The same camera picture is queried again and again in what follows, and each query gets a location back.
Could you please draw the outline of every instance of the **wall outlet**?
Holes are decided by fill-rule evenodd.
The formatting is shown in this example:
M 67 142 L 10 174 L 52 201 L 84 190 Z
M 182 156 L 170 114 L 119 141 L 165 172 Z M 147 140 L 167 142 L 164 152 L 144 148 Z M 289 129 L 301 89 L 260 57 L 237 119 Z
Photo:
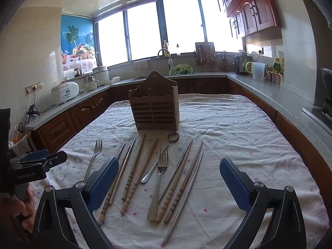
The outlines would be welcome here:
M 36 90 L 40 89 L 40 88 L 43 88 L 43 82 L 42 81 L 39 81 L 33 85 L 30 85 L 28 87 L 25 87 L 25 91 L 27 92 L 27 95 L 29 93 L 32 93 L 34 91 L 34 87 Z

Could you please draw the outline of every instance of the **wooden utensil holder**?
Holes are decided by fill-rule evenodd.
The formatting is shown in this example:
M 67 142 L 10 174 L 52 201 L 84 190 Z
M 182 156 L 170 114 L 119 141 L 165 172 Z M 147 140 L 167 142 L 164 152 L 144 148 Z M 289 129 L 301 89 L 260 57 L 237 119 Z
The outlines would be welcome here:
M 137 130 L 177 130 L 180 114 L 176 81 L 153 71 L 135 90 L 129 91 L 129 102 Z

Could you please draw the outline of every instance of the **human hand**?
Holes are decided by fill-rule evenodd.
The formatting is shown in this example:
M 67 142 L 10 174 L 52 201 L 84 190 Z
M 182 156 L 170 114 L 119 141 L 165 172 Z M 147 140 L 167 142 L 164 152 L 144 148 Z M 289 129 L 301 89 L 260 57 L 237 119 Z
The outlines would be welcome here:
M 34 209 L 34 190 L 31 186 L 28 187 L 27 196 L 28 200 L 25 203 L 13 198 L 0 199 L 0 218 L 2 218 L 10 231 L 14 231 L 10 217 L 13 214 L 22 214 L 24 217 L 27 217 L 22 221 L 22 227 L 32 233 L 36 211 Z

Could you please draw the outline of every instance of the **window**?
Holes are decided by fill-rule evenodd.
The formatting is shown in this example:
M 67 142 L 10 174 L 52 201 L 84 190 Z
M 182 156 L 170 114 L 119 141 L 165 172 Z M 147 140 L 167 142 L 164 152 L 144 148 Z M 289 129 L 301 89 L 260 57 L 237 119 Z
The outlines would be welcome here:
M 132 59 L 157 56 L 161 41 L 156 3 L 139 5 L 127 12 Z
M 170 53 L 194 52 L 195 42 L 204 42 L 198 0 L 163 0 Z
M 99 21 L 102 63 L 112 66 L 154 57 L 164 38 L 171 54 L 194 52 L 195 43 L 206 39 L 215 44 L 217 52 L 238 52 L 243 48 L 242 39 L 236 38 L 232 22 L 220 12 L 218 0 L 157 0 L 128 8 Z
M 98 26 L 103 65 L 128 62 L 123 13 L 119 12 L 99 21 Z
M 220 12 L 217 0 L 201 0 L 204 12 L 206 34 L 214 42 L 216 51 L 238 52 L 243 48 L 242 39 L 236 39 L 236 32 L 230 30 L 226 12 Z

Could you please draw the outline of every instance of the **rice cooker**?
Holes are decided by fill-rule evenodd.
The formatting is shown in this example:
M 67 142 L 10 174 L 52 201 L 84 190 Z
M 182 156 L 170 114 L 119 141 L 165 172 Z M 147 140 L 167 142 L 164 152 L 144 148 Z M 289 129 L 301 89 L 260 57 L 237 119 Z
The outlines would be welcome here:
M 105 85 L 110 76 L 108 74 L 108 69 L 106 66 L 98 66 L 92 70 L 93 75 L 96 76 L 96 80 L 99 81 L 99 85 Z
M 76 82 L 70 81 L 61 83 L 51 90 L 53 102 L 56 105 L 66 103 L 78 95 L 79 87 Z

